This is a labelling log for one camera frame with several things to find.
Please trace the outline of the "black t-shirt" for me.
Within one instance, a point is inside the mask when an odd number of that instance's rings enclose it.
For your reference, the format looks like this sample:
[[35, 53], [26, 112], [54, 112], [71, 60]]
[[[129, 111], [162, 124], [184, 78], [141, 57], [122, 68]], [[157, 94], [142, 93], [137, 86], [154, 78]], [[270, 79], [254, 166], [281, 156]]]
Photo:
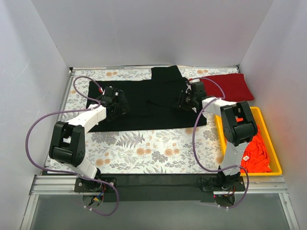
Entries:
[[177, 66], [151, 69], [149, 80], [98, 81], [102, 88], [123, 90], [130, 111], [112, 121], [103, 120], [91, 132], [138, 131], [193, 127], [197, 113], [177, 106], [180, 93], [187, 88]]

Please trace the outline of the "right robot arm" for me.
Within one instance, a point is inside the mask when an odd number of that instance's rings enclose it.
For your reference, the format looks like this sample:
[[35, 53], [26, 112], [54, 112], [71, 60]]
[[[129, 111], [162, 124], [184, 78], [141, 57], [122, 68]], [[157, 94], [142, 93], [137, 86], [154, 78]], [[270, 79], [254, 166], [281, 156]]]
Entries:
[[[201, 181], [203, 188], [213, 190], [219, 187], [228, 190], [240, 182], [241, 161], [253, 137], [258, 133], [258, 128], [248, 102], [229, 102], [222, 98], [205, 97], [205, 93], [193, 90], [182, 91], [178, 106], [183, 109], [198, 109], [199, 113], [192, 133], [192, 149], [197, 164], [214, 178]], [[220, 116], [223, 134], [226, 138], [226, 152], [224, 159], [217, 170], [205, 168], [199, 161], [195, 146], [196, 127], [203, 112]]]

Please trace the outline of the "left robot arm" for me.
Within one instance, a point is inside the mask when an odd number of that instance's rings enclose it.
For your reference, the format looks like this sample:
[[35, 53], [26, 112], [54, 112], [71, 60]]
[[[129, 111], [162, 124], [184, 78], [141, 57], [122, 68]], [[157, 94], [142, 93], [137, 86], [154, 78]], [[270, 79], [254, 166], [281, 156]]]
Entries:
[[100, 96], [88, 108], [67, 122], [57, 122], [51, 138], [49, 157], [68, 166], [90, 191], [98, 191], [102, 185], [100, 170], [87, 158], [85, 151], [86, 134], [101, 121], [113, 121], [130, 110], [123, 90], [111, 86], [100, 89]]

